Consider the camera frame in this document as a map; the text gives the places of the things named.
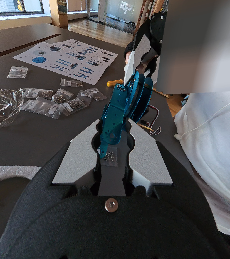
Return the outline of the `white foam packing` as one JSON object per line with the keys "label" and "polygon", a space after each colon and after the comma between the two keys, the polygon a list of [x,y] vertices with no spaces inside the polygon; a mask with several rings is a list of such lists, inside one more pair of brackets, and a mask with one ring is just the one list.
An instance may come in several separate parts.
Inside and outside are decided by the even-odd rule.
{"label": "white foam packing", "polygon": [[13,177],[23,177],[31,180],[41,167],[32,166],[0,166],[0,181]]}

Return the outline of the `light wooden cabinet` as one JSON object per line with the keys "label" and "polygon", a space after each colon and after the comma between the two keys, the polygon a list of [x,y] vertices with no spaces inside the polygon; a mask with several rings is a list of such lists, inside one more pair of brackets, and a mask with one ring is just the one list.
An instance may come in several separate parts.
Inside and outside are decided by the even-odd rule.
{"label": "light wooden cabinet", "polygon": [[52,25],[67,28],[68,10],[66,0],[49,0]]}

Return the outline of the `pile of small zip bags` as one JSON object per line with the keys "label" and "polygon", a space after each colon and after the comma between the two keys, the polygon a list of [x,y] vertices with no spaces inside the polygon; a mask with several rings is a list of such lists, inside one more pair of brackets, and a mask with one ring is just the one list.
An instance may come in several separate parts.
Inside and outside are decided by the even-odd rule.
{"label": "pile of small zip bags", "polygon": [[21,110],[58,119],[62,113],[68,116],[88,107],[92,99],[107,99],[97,88],[80,90],[75,99],[73,93],[64,89],[58,89],[55,94],[52,92],[53,90],[27,88],[25,98],[31,99],[23,104]]}

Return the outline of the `white drawstring with toggle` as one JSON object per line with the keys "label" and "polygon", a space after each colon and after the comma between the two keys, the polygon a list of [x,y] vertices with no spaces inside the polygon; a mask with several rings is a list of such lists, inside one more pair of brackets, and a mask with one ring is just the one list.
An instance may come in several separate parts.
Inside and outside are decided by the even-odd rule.
{"label": "white drawstring with toggle", "polygon": [[183,139],[183,136],[188,134],[189,132],[195,131],[196,129],[200,128],[201,126],[205,125],[207,122],[209,122],[212,118],[215,117],[215,115],[217,115],[220,111],[222,111],[223,109],[225,109],[227,106],[229,106],[230,103],[228,103],[227,105],[225,105],[224,107],[222,107],[221,109],[219,109],[217,112],[215,112],[207,121],[205,121],[204,123],[202,123],[201,125],[197,126],[196,128],[189,130],[187,132],[185,132],[184,134],[180,135],[180,134],[175,134],[174,138],[177,139],[178,141],[181,141]]}

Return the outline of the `glass door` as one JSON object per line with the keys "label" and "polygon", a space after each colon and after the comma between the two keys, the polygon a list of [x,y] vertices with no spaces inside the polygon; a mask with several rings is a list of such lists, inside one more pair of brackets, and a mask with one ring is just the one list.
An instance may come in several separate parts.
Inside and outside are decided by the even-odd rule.
{"label": "glass door", "polygon": [[136,25],[142,4],[142,0],[87,0],[87,18],[100,24],[108,17]]}

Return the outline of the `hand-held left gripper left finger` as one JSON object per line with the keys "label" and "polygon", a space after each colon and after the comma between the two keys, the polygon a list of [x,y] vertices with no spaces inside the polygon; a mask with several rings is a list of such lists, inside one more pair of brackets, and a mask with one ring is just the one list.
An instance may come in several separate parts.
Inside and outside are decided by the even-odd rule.
{"label": "hand-held left gripper left finger", "polygon": [[92,146],[92,140],[97,134],[96,127],[99,122],[100,119],[97,119],[70,141],[52,184],[92,186],[96,182],[94,169],[97,153]]}

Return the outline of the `labelled near-empty zip bag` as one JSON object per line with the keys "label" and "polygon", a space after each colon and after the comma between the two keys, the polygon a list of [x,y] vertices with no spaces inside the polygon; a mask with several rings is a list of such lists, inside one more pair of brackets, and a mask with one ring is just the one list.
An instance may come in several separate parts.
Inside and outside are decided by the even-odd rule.
{"label": "labelled near-empty zip bag", "polygon": [[10,69],[9,74],[7,75],[7,78],[20,78],[25,79],[28,72],[28,68],[21,66],[12,66]]}

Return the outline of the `window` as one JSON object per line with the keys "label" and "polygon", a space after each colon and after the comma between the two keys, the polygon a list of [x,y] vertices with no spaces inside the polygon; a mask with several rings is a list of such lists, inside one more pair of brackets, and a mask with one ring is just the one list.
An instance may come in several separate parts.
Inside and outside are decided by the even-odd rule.
{"label": "window", "polygon": [[0,0],[0,15],[44,13],[41,0]]}

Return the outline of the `zip bag of small nuts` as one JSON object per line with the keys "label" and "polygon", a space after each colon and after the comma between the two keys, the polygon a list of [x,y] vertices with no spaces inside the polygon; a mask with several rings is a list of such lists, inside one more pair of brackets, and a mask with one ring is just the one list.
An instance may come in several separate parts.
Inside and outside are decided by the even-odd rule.
{"label": "zip bag of small nuts", "polygon": [[60,82],[61,86],[68,86],[68,87],[83,87],[83,82],[80,80],[68,80],[68,79],[61,79]]}

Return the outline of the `person's right hand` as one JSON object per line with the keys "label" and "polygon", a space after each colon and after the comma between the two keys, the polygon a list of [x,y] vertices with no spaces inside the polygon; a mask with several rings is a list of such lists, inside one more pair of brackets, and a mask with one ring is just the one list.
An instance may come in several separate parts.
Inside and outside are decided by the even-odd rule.
{"label": "person's right hand", "polygon": [[145,66],[141,63],[141,54],[136,51],[126,54],[126,66],[124,67],[125,73],[133,74],[135,71],[144,71]]}

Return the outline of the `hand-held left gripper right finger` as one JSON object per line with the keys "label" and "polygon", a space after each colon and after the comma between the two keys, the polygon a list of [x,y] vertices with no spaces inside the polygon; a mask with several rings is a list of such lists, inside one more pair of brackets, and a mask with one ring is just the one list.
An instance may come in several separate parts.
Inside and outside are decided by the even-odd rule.
{"label": "hand-held left gripper right finger", "polygon": [[154,185],[171,186],[173,181],[156,141],[135,122],[128,119],[131,126],[129,136],[133,137],[133,149],[129,153],[129,166],[132,170],[130,183],[134,187],[151,188]]}

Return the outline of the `yellow handled screwdriver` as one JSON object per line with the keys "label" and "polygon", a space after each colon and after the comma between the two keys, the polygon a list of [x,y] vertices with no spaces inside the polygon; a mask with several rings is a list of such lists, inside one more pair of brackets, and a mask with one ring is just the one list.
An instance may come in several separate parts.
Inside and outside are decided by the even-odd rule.
{"label": "yellow handled screwdriver", "polygon": [[108,81],[108,82],[107,82],[107,87],[113,87],[113,86],[115,86],[116,84],[121,84],[121,85],[123,85],[123,80],[120,79],[120,80]]}

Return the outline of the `zip bag of tiny screws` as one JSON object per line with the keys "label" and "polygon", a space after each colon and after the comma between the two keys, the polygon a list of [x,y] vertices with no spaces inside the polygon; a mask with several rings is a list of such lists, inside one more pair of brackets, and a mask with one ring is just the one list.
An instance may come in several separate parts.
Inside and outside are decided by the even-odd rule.
{"label": "zip bag of tiny screws", "polygon": [[117,147],[108,146],[106,155],[100,159],[100,164],[117,167]]}

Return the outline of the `crumpled clear plastic wrap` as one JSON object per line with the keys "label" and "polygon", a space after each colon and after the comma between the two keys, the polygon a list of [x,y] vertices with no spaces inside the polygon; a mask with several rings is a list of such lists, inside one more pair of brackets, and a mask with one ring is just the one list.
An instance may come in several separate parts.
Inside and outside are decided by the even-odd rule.
{"label": "crumpled clear plastic wrap", "polygon": [[23,89],[0,89],[0,127],[6,127],[15,120],[23,102]]}

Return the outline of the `blue metal toy robot arm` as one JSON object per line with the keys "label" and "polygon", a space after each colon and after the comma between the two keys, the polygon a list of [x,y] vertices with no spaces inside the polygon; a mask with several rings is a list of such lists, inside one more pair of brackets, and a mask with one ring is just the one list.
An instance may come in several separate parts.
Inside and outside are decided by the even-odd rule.
{"label": "blue metal toy robot arm", "polygon": [[100,135],[100,158],[106,155],[108,145],[120,142],[122,130],[125,130],[126,118],[137,123],[148,111],[148,104],[153,89],[153,81],[150,77],[138,71],[124,86],[117,83],[114,86],[109,103],[105,106],[101,119],[103,130]]}

